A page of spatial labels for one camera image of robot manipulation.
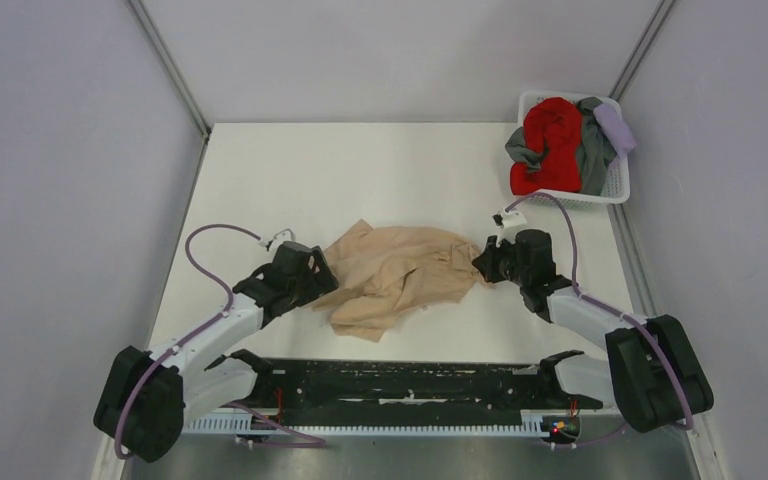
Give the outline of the beige t shirt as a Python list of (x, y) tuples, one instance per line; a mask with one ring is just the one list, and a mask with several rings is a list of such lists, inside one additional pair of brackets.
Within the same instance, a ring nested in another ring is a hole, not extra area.
[(479, 246), (434, 227), (352, 225), (325, 249), (338, 288), (314, 301), (340, 336), (378, 342), (411, 312), (460, 302), (483, 277)]

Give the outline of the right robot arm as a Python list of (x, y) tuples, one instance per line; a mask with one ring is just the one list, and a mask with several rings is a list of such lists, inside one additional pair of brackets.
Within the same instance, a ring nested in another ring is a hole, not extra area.
[(517, 286), (528, 311), (570, 330), (606, 354), (556, 354), (543, 360), (540, 400), (562, 408), (577, 395), (615, 406), (635, 431), (691, 426), (711, 410), (713, 390), (681, 322), (671, 315), (637, 319), (584, 293), (557, 271), (552, 238), (537, 229), (512, 241), (487, 239), (473, 266), (488, 283)]

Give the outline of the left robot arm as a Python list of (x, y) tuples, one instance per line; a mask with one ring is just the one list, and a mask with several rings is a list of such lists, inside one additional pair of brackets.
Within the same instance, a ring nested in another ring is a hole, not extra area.
[(281, 243), (270, 262), (225, 289), (225, 302), (202, 324), (148, 350), (121, 350), (96, 408), (95, 427), (112, 439), (118, 458), (153, 462), (192, 421), (236, 400), (266, 405), (274, 394), (272, 363), (233, 346), (337, 287), (321, 247)]

